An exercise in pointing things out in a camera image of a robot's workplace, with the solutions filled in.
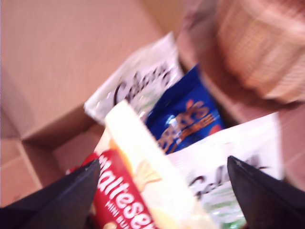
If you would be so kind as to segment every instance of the plastic wrapper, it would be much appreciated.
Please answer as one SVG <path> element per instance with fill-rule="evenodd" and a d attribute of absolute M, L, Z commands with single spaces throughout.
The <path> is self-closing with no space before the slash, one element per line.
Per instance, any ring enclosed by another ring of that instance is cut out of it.
<path fill-rule="evenodd" d="M 132 54 L 84 104 L 85 113 L 101 124 L 126 99 L 145 120 L 166 89 L 183 76 L 173 33 Z"/>
<path fill-rule="evenodd" d="M 126 101 L 108 113 L 105 123 L 94 153 L 84 162 L 98 158 L 101 165 L 93 202 L 100 228 L 215 228 Z"/>
<path fill-rule="evenodd" d="M 224 129 L 214 101 L 201 82 L 198 66 L 166 90 L 146 125 L 170 154 Z"/>
<path fill-rule="evenodd" d="M 167 156 L 218 228 L 241 228 L 245 223 L 228 176 L 228 156 L 238 157 L 274 178 L 283 178 L 277 116 L 270 114 L 222 130 Z"/>

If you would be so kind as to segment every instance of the black object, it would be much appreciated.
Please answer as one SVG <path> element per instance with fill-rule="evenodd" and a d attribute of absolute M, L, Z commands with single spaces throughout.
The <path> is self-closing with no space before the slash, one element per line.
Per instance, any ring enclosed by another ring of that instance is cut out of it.
<path fill-rule="evenodd" d="M 82 229 L 100 174 L 94 160 L 61 180 L 5 208 L 2 229 Z"/>
<path fill-rule="evenodd" d="M 305 193 L 236 157 L 228 173 L 249 229 L 305 229 Z"/>

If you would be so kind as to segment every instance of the red packaging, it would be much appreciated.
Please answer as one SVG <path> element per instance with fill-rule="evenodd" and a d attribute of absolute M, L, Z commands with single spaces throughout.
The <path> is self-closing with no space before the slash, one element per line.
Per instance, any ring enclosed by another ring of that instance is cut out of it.
<path fill-rule="evenodd" d="M 94 196 L 95 221 L 103 229 L 157 228 L 132 177 L 116 150 L 91 154 L 83 164 L 98 159 L 101 166 Z"/>

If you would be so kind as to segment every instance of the blue snack bag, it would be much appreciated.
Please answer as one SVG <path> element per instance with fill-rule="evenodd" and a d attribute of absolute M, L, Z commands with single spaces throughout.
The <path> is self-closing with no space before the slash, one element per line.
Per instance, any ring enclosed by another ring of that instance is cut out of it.
<path fill-rule="evenodd" d="M 217 131 L 223 122 L 194 66 L 167 89 L 146 119 L 146 125 L 166 154 L 181 150 Z"/>

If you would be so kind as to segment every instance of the brown basket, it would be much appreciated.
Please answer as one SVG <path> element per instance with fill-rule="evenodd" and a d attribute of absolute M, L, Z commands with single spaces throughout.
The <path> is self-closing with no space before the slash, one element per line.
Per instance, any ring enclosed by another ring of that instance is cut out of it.
<path fill-rule="evenodd" d="M 305 101 L 305 1 L 220 0 L 227 67 L 263 98 Z"/>

